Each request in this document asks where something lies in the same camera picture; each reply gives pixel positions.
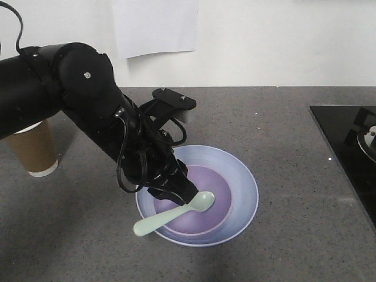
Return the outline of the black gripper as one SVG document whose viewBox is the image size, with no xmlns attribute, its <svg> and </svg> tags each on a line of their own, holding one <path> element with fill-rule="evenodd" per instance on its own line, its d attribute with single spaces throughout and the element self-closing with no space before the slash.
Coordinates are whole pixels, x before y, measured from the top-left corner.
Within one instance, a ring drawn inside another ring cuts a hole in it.
<svg viewBox="0 0 376 282">
<path fill-rule="evenodd" d="M 181 129 L 183 137 L 179 141 L 174 141 L 171 137 L 170 133 L 165 131 L 164 129 L 159 129 L 158 133 L 155 135 L 159 141 L 162 141 L 162 143 L 168 145 L 168 146 L 175 146 L 180 145 L 183 142 L 186 141 L 187 134 L 185 129 Z M 140 164 L 140 178 L 137 181 L 138 187 L 134 190 L 128 189 L 122 180 L 121 171 L 126 166 L 126 146 L 128 141 L 128 135 L 127 135 L 127 129 L 123 130 L 123 140 L 122 144 L 120 146 L 120 152 L 117 157 L 117 183 L 119 187 L 126 193 L 136 193 L 141 188 L 146 187 L 148 184 L 148 178 L 151 176 L 151 171 L 155 170 L 156 174 L 155 176 L 161 176 L 160 172 L 163 170 L 166 170 L 166 168 L 162 168 L 162 164 L 168 165 L 169 159 L 166 159 L 165 161 L 161 162 L 161 165 L 158 163 L 155 164 L 155 162 L 147 158 L 147 149 L 139 149 L 138 151 L 135 151 L 135 155 L 138 155 L 139 158 L 139 164 Z M 196 186 L 187 178 L 187 176 L 184 173 L 178 173 L 173 176 L 173 192 L 165 191 L 165 190 L 159 190 L 154 188 L 148 188 L 147 191 L 149 194 L 151 194 L 155 199 L 158 200 L 170 200 L 173 203 L 176 203 L 178 205 L 184 205 L 185 203 L 191 202 L 191 200 L 194 198 L 194 196 L 198 193 L 198 189 Z"/>
</svg>

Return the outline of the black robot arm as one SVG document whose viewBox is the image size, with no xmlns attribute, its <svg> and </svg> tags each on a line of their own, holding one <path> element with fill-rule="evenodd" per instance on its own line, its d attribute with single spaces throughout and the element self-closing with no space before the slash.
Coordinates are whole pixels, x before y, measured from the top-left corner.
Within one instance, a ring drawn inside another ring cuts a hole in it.
<svg viewBox="0 0 376 282">
<path fill-rule="evenodd" d="M 84 43 L 24 48 L 1 61 L 1 137 L 64 112 L 117 163 L 118 179 L 184 205 L 198 190 L 163 125 L 181 126 L 196 101 L 168 88 L 152 96 L 136 105 L 116 85 L 108 56 Z"/>
</svg>

